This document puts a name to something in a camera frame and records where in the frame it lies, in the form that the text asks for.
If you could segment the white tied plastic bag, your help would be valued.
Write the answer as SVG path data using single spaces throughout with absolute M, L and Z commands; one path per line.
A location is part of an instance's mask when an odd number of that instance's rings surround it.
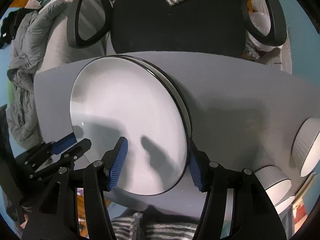
M 253 25 L 264 35 L 266 36 L 271 28 L 271 20 L 269 17 L 268 8 L 265 0 L 251 0 L 253 5 L 253 12 L 249 13 L 250 20 Z M 259 42 L 256 38 L 254 38 L 250 33 L 247 33 L 247 36 L 253 46 L 260 51 L 269 52 L 274 47 L 267 46 Z

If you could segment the black clothes pile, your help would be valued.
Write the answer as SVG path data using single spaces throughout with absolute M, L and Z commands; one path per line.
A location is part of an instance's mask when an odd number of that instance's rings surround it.
M 10 44 L 15 38 L 17 29 L 20 26 L 23 8 L 10 12 L 8 16 L 3 20 L 1 26 L 1 49 L 5 44 Z

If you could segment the white ribbed bowl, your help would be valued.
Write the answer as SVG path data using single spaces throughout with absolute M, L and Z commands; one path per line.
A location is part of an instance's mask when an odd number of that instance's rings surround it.
M 292 186 L 291 179 L 276 166 L 265 166 L 255 171 L 273 205 L 278 204 L 289 192 Z
M 319 129 L 319 119 L 308 118 L 293 142 L 292 157 L 302 178 L 309 175 L 319 162 Z
M 281 214 L 284 210 L 286 210 L 294 200 L 295 200 L 295 196 L 289 196 L 289 197 L 285 197 L 284 200 L 280 201 L 275 206 L 277 214 Z

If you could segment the black office chair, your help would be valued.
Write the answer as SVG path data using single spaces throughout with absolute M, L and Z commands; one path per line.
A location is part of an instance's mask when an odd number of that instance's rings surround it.
M 83 38 L 79 31 L 83 0 L 73 0 L 67 21 L 71 47 L 90 47 L 109 34 L 118 54 L 185 51 L 240 57 L 247 33 L 273 47 L 287 38 L 279 0 L 265 0 L 271 20 L 266 36 L 250 20 L 247 0 L 185 0 L 173 6 L 165 0 L 100 1 L 105 22 L 93 36 Z

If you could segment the grey quilted duvet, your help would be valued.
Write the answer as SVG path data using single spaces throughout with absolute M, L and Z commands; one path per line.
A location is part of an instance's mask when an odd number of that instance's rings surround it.
M 67 7 L 66 1 L 57 0 L 42 12 L 26 14 L 13 42 L 7 77 L 14 88 L 14 99 L 7 110 L 7 123 L 13 139 L 25 150 L 42 141 L 35 106 L 34 77 L 44 59 L 55 18 Z

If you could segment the white plate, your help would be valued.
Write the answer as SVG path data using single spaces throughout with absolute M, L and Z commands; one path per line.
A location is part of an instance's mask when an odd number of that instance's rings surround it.
M 77 75 L 70 98 L 76 139 L 87 138 L 89 162 L 100 159 L 120 137 L 128 141 L 118 187 L 152 196 L 173 188 L 187 161 L 182 116 L 163 81 L 142 64 L 103 57 Z
M 147 70 L 151 75 L 153 75 L 164 86 L 164 88 L 168 91 L 168 93 L 170 94 L 170 96 L 176 104 L 176 107 L 180 113 L 183 122 L 187 142 L 189 142 L 193 135 L 193 123 L 191 113 L 182 91 L 174 82 L 174 80 L 166 72 L 161 70 L 161 68 L 144 59 L 140 59 L 138 57 L 130 55 L 115 55 L 114 57 L 122 58 L 127 61 L 138 64 L 139 66 Z

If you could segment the striped grey white fabric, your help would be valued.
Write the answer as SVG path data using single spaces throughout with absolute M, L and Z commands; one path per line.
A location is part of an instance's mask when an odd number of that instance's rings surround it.
M 116 239 L 192 239 L 197 225 L 176 222 L 173 219 L 160 222 L 158 218 L 135 212 L 111 220 Z

